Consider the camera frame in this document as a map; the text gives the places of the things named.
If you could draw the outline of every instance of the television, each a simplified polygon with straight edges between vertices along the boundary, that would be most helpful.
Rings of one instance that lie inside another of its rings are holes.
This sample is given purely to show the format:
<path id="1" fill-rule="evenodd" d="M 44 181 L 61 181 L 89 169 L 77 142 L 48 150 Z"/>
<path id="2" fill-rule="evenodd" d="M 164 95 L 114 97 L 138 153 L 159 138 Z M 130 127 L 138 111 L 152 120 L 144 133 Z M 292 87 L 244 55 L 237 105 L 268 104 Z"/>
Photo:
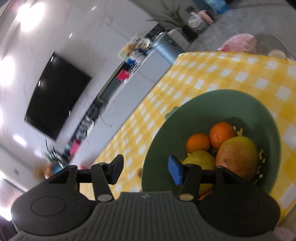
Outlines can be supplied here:
<path id="1" fill-rule="evenodd" d="M 25 121 L 56 140 L 90 80 L 90 76 L 53 53 L 36 85 Z"/>

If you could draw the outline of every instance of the gray cylinder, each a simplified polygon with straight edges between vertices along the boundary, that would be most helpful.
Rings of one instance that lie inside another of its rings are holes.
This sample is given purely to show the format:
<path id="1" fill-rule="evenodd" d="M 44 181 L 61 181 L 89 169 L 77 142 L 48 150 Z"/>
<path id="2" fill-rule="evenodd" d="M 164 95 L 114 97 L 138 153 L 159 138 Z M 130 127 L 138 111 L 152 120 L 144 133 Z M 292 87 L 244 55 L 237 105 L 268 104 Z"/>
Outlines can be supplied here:
<path id="1" fill-rule="evenodd" d="M 171 65 L 174 64 L 179 54 L 184 53 L 184 50 L 166 33 L 161 33 L 156 40 L 153 41 L 151 47 L 155 48 L 155 50 Z"/>

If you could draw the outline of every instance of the yellow checkered tablecloth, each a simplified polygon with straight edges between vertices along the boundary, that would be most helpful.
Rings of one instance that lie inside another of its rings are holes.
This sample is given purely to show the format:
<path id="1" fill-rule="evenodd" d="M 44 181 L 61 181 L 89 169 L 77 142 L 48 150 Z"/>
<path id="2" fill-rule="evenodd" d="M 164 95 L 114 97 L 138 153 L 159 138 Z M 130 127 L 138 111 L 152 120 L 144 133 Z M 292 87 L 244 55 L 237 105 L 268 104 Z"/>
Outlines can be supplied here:
<path id="1" fill-rule="evenodd" d="M 141 190 L 136 171 L 143 166 L 152 139 L 165 122 L 165 114 L 216 89 L 246 92 L 260 100 L 275 118 L 282 152 L 271 196 L 281 207 L 281 218 L 288 213 L 296 203 L 296 63 L 246 53 L 179 55 L 96 159 L 96 163 L 110 162 L 117 154 L 124 155 L 122 174 L 111 186 L 115 197 L 121 191 Z M 87 190 L 91 187 L 81 188 L 82 193 Z"/>

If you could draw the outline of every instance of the orange toy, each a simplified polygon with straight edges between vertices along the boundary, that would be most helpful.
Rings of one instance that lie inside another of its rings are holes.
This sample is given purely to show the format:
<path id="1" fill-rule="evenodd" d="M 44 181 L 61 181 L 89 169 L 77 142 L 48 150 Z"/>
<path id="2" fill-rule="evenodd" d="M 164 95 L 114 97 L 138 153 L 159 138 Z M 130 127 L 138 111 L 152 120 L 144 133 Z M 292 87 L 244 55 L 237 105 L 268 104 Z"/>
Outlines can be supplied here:
<path id="1" fill-rule="evenodd" d="M 210 131 L 210 141 L 212 146 L 216 149 L 219 149 L 224 141 L 235 136 L 232 125 L 227 122 L 215 124 Z"/>
<path id="2" fill-rule="evenodd" d="M 210 139 L 206 134 L 203 133 L 197 133 L 192 135 L 186 142 L 186 151 L 190 154 L 198 150 L 209 151 L 210 148 Z"/>

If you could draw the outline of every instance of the gray tiled floor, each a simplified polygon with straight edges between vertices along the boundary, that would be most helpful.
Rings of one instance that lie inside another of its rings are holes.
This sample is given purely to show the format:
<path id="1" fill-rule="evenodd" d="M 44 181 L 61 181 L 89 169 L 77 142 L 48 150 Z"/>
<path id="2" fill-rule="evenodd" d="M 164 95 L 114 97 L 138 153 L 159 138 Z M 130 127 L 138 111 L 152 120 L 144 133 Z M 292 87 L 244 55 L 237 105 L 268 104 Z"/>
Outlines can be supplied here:
<path id="1" fill-rule="evenodd" d="M 296 10 L 285 0 L 242 0 L 203 31 L 187 51 L 214 51 L 235 34 L 274 35 L 296 56 Z"/>

